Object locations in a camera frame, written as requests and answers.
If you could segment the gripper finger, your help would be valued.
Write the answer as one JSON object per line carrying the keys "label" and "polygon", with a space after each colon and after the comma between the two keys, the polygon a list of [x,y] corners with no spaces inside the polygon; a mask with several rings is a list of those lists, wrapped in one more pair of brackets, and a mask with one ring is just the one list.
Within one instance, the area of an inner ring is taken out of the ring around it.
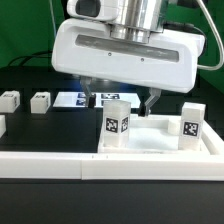
{"label": "gripper finger", "polygon": [[147,117],[151,113],[151,107],[161,96],[161,90],[157,88],[141,88],[138,90],[140,100],[138,115]]}
{"label": "gripper finger", "polygon": [[84,77],[82,76],[80,78],[80,85],[82,87],[82,90],[85,94],[86,97],[86,103],[85,105],[88,108],[93,108],[95,106],[96,103],[96,95],[93,94],[90,90],[90,84],[91,84],[92,79],[89,77]]}

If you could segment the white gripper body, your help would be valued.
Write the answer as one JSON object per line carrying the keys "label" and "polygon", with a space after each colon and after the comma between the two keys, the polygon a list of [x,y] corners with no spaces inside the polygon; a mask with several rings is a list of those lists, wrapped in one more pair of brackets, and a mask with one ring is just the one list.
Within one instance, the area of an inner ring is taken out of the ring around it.
{"label": "white gripper body", "polygon": [[68,19],[57,32],[55,70],[157,89],[189,92],[195,84],[201,35],[164,30],[147,44],[112,38],[103,23]]}

